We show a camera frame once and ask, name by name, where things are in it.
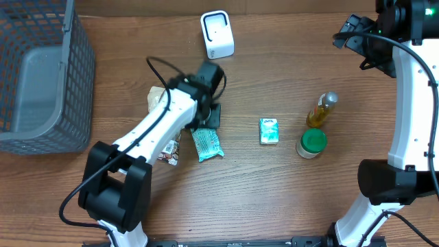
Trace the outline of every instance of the wooden table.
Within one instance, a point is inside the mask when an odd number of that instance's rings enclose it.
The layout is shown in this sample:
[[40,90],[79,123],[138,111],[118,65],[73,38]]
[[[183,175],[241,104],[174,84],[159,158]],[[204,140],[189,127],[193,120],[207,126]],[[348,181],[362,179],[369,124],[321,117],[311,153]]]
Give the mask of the wooden table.
[[[362,58],[332,46],[349,13],[231,16],[235,55],[216,60],[228,77],[217,133],[224,158],[198,162],[183,132],[177,167],[154,166],[152,203],[143,228],[152,239],[285,239],[322,235],[356,199],[364,158],[386,158],[392,142],[396,80],[361,71]],[[82,19],[96,51],[93,140],[112,143],[147,115],[147,94],[160,82],[145,62],[164,58],[196,72],[205,56],[198,16]],[[175,73],[157,65],[165,78]],[[318,97],[340,102],[325,127],[329,145],[305,160],[295,144]],[[276,117],[280,142],[259,145],[259,118]],[[82,154],[1,155],[0,246],[79,246],[102,242],[100,230],[64,225],[58,208],[81,181]],[[401,214],[439,242],[435,197]],[[92,222],[78,207],[67,217]],[[396,218],[379,231],[389,246],[426,246]]]

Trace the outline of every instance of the teal and white packet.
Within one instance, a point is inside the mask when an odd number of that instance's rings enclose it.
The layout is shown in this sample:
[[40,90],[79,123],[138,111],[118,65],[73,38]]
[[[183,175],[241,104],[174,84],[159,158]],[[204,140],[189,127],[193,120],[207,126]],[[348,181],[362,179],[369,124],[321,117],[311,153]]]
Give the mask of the teal and white packet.
[[195,131],[191,129],[191,132],[195,147],[197,148],[199,162],[218,154],[224,157],[216,130],[199,128]]

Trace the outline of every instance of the cylindrical container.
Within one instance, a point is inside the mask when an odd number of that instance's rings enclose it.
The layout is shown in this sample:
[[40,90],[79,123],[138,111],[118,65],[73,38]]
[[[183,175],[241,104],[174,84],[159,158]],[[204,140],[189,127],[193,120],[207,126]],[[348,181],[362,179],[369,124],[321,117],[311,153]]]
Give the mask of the cylindrical container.
[[307,116],[307,125],[310,128],[320,128],[329,113],[334,110],[337,101],[338,95],[334,92],[324,93],[320,96],[317,105]]
[[303,158],[314,158],[327,146],[327,136],[320,129],[307,130],[296,144],[297,153]]

